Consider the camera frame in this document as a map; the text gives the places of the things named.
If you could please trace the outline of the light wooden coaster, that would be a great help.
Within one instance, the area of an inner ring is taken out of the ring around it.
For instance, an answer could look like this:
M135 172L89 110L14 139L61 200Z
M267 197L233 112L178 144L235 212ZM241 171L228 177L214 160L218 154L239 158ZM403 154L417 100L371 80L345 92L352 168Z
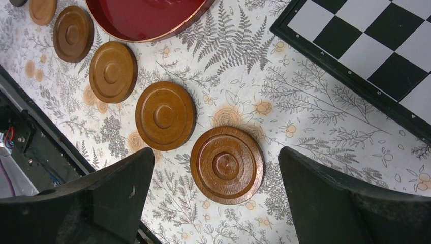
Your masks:
M44 26L51 22L57 7L57 0L30 0L29 14L36 25Z

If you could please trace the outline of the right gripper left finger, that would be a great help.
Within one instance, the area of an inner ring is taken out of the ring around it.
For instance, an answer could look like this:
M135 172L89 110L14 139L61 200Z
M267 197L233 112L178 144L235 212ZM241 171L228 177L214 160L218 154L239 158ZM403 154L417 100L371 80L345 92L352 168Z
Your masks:
M1 200L1 243L134 243L155 156L146 147L67 184Z

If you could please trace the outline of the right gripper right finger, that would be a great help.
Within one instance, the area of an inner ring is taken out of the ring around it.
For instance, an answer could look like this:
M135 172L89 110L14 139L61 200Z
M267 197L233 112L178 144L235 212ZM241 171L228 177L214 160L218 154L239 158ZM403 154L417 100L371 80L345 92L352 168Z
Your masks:
M430 198L369 184L283 147L279 166L300 243L430 243Z

